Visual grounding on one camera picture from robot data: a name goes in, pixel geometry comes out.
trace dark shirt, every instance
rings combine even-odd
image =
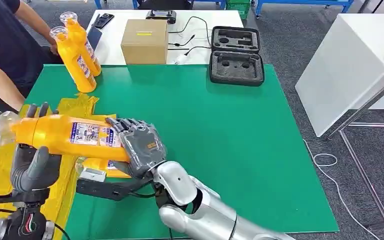
[[[0,69],[20,88],[33,85],[48,58],[18,21],[20,0],[0,0]]]

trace blue metal frame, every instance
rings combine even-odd
[[[226,0],[194,0],[195,2],[213,2],[213,3],[221,3],[220,4],[220,9],[221,10],[224,10],[226,8]],[[136,0],[132,0],[132,3],[133,3],[133,9],[137,9],[138,8],[138,2]]]
[[[102,9],[101,0],[95,0],[95,4],[97,9]]]
[[[346,13],[354,0],[258,0],[255,15],[261,13],[263,4],[314,4],[314,5],[340,5],[343,6],[342,13]]]

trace smartphone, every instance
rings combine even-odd
[[[114,18],[114,15],[109,13],[104,13],[102,14],[102,16],[98,18],[94,26],[97,29],[103,29],[113,18]]]

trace green mat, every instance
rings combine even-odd
[[[276,73],[264,69],[262,86],[247,87],[210,82],[206,65],[103,67],[90,94],[100,98],[95,114],[155,124],[168,159],[239,215],[288,233],[338,231]],[[75,93],[65,67],[47,65],[26,102],[55,108]],[[169,236],[152,198],[76,194],[66,230],[72,240]]]

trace person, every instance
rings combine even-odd
[[[42,35],[50,46],[40,46],[17,18]],[[0,0],[0,111],[17,113],[43,64],[62,64],[50,30],[25,2]]]

